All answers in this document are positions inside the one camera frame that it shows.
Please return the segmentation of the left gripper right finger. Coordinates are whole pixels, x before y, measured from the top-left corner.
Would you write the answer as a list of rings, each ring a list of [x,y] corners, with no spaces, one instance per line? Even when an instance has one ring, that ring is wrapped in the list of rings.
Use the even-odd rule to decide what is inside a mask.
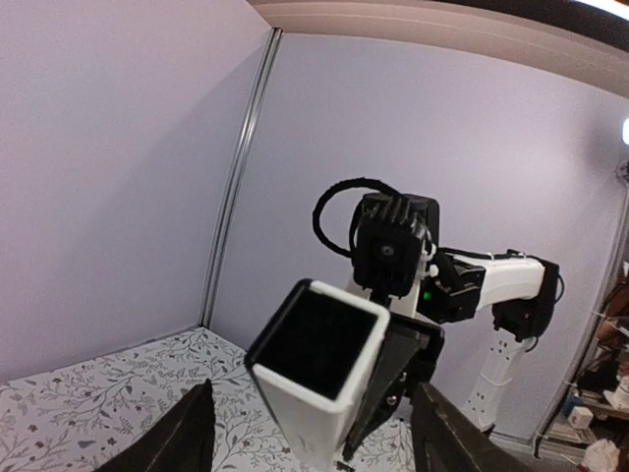
[[[433,385],[412,398],[411,433],[417,471],[517,472],[531,468],[495,445]]]

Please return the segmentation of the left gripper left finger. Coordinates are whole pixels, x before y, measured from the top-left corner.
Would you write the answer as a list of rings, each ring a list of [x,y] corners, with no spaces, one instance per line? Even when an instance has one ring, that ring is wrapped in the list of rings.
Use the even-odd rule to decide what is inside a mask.
[[[130,447],[105,463],[107,471],[209,471],[215,444],[210,381],[187,392]]]

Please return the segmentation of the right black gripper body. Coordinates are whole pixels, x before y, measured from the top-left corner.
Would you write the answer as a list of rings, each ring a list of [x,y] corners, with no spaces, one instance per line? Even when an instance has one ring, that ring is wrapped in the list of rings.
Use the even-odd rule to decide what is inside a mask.
[[[412,393],[419,384],[430,382],[444,346],[444,330],[399,314],[392,314],[389,327],[396,336],[393,346],[400,352],[399,380],[405,392]]]

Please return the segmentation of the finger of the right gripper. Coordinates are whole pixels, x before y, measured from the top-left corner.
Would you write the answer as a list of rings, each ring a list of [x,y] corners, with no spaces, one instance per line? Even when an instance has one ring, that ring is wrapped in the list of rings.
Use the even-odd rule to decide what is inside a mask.
[[[354,457],[363,441],[393,415],[404,397],[413,396],[413,392],[405,392],[399,380],[402,365],[400,352],[393,346],[395,339],[395,334],[389,328],[379,350],[358,415],[344,442],[342,458],[345,460]]]

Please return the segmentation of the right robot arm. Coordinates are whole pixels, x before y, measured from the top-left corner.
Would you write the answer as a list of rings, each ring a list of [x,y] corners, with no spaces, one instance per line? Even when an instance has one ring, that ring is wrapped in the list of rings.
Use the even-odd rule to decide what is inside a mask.
[[[365,194],[350,224],[350,285],[384,306],[390,322],[367,394],[343,456],[388,420],[403,398],[412,405],[418,465],[486,471],[499,460],[489,436],[516,365],[547,329],[563,282],[555,263],[510,250],[477,254],[441,247],[439,206],[413,195]],[[431,384],[443,326],[490,309],[492,341],[461,407]]]

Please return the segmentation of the white remote control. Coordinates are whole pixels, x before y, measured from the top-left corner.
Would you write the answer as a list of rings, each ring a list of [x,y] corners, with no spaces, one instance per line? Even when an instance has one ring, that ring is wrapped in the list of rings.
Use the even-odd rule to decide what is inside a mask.
[[[363,401],[389,311],[318,280],[296,283],[245,356],[292,453],[332,468]]]

